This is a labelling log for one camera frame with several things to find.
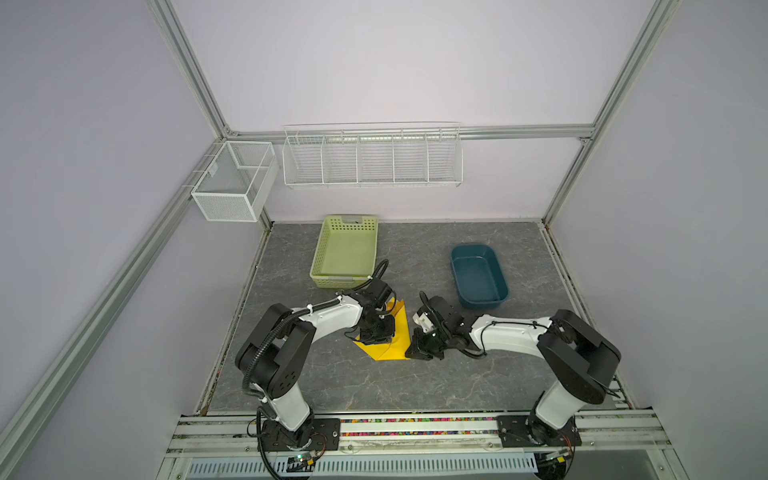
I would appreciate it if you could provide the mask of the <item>yellow paper napkin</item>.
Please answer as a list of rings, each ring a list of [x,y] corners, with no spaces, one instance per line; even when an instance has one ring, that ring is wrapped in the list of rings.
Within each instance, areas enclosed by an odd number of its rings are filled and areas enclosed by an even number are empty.
[[[405,302],[403,300],[398,300],[397,302],[391,300],[389,306],[394,307],[392,311],[394,335],[389,341],[372,345],[365,345],[359,341],[354,341],[355,345],[377,362],[407,360],[406,351],[411,345]]]

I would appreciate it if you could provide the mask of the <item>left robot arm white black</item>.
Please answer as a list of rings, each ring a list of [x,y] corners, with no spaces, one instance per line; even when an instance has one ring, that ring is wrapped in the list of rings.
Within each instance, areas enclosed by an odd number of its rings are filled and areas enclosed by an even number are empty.
[[[307,448],[316,434],[312,408],[298,380],[313,343],[341,331],[362,346],[389,345],[396,336],[394,290],[383,280],[384,259],[359,286],[301,308],[271,305],[235,356],[241,392],[258,400],[257,426],[288,449]]]

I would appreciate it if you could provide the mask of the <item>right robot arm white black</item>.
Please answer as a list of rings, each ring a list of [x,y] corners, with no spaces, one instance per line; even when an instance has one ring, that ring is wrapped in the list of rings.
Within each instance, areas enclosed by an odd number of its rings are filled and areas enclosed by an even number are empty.
[[[586,405],[599,405],[620,364],[620,350],[575,312],[559,309],[539,319],[498,318],[484,314],[466,318],[443,297],[419,293],[422,306],[409,359],[445,357],[448,350],[480,360],[491,351],[530,355],[546,362],[556,381],[536,400],[528,417],[501,435],[525,445],[575,446],[575,414]]]

